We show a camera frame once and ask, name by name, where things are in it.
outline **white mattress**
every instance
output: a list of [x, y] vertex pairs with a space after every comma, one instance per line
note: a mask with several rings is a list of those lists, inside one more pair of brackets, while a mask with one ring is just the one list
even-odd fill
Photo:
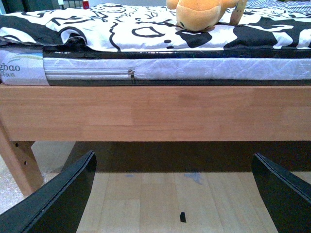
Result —
[[[75, 85], [75, 81], [96, 84], [103, 80], [111, 84], [154, 80], [163, 81], [162, 84], [171, 80], [311, 80], [310, 58], [76, 59], [44, 57], [42, 48], [14, 46], [2, 49], [0, 59], [1, 79], [7, 85]], [[9, 70], [15, 67], [18, 71]]]
[[304, 80], [310, 59], [168, 58], [83, 60], [44, 58], [48, 80]]

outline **bed leg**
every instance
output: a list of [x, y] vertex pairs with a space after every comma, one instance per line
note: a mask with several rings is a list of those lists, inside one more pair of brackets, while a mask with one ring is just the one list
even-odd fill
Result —
[[34, 142], [12, 142], [0, 123], [0, 154], [24, 196], [29, 196], [43, 184], [35, 156]]

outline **zipper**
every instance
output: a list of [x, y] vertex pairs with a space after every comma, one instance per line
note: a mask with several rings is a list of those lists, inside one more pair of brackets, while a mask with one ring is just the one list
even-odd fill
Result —
[[135, 70], [127, 68], [118, 68], [118, 69], [47, 69], [45, 70], [47, 76], [94, 76], [96, 78], [109, 78], [112, 79], [135, 79]]

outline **black and white blanket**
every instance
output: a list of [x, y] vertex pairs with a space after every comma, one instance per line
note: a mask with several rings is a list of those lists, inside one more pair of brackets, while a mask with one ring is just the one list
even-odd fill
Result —
[[91, 9], [13, 13], [0, 16], [0, 40], [25, 45], [64, 45], [75, 38], [98, 51], [309, 50], [311, 16], [281, 9], [246, 9], [230, 26], [233, 9], [204, 33], [176, 26], [166, 7], [100, 4]]

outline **orange plush toy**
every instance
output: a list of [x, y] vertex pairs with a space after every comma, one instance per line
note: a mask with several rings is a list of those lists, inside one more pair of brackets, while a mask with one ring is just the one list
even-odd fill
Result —
[[198, 32], [214, 26], [227, 8], [239, 0], [166, 0], [169, 9], [176, 9], [177, 25]]

